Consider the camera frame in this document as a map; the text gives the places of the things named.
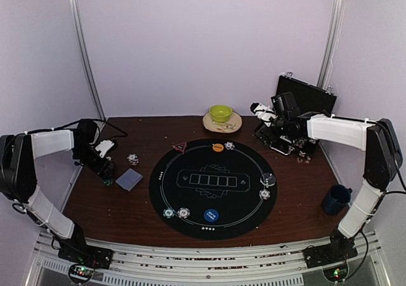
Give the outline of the green chip stack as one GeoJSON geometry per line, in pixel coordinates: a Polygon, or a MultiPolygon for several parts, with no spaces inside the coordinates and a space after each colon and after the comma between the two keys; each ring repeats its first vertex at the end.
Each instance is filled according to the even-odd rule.
{"type": "Polygon", "coordinates": [[[102,182],[105,186],[111,186],[114,183],[114,180],[112,178],[105,178],[102,179],[102,182]]]}

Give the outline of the orange big blind button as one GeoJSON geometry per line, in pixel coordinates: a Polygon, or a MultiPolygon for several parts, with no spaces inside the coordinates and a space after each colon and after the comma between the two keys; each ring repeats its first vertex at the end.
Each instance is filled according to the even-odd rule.
{"type": "Polygon", "coordinates": [[[212,149],[215,151],[215,152],[222,152],[223,150],[224,150],[224,145],[222,145],[221,143],[215,143],[215,144],[213,144],[213,146],[212,146],[212,149]]]}

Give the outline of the green fifty chip bottom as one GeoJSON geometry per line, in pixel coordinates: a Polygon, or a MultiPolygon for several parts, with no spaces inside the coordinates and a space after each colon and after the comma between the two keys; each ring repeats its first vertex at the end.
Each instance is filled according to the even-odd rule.
{"type": "Polygon", "coordinates": [[[172,218],[175,215],[175,212],[172,208],[167,208],[163,210],[162,214],[165,218],[172,218]]]}

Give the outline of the blue ten chip bottom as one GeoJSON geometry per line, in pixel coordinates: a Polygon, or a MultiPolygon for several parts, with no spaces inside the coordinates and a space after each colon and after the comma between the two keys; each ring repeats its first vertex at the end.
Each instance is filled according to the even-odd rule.
{"type": "Polygon", "coordinates": [[[178,210],[177,215],[181,219],[186,219],[190,216],[190,209],[187,207],[182,207],[178,210]]]}

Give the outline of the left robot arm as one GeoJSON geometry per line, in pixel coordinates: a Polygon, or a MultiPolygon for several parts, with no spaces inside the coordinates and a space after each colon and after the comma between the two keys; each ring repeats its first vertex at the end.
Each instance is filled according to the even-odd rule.
{"type": "Polygon", "coordinates": [[[113,182],[115,164],[109,155],[117,142],[99,140],[93,119],[65,126],[1,136],[1,193],[13,207],[27,214],[58,243],[58,257],[71,262],[108,268],[113,252],[87,243],[78,223],[55,205],[55,185],[67,190],[68,173],[75,166],[92,171],[103,183],[113,182]]]}

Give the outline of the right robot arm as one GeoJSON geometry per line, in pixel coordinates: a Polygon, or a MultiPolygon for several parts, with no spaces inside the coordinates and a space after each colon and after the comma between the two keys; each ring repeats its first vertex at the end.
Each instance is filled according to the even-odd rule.
{"type": "Polygon", "coordinates": [[[284,144],[291,150],[299,149],[302,157],[307,156],[308,151],[300,145],[301,140],[306,144],[330,141],[364,152],[362,187],[332,231],[330,242],[303,251],[308,267],[356,256],[355,237],[389,193],[390,183],[400,176],[403,155],[392,122],[338,117],[326,110],[302,112],[291,92],[273,96],[271,103],[266,106],[254,102],[250,106],[251,112],[262,121],[256,132],[270,148],[285,138],[284,144]]]}

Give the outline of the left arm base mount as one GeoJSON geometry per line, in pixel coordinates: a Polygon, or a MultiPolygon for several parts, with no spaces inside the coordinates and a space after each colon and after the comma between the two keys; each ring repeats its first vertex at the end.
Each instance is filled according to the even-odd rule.
{"type": "Polygon", "coordinates": [[[60,248],[58,257],[70,261],[68,278],[71,282],[82,285],[88,283],[96,270],[108,270],[114,255],[113,250],[95,246],[89,246],[87,254],[80,254],[75,250],[60,248]]]}

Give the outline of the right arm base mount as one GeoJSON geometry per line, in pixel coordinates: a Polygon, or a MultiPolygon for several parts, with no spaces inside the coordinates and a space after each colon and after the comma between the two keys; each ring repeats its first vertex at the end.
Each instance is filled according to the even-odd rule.
{"type": "Polygon", "coordinates": [[[303,250],[304,261],[308,269],[321,268],[328,282],[344,282],[350,275],[348,261],[358,256],[355,247],[348,252],[335,254],[331,252],[329,244],[307,246],[303,250]]]}

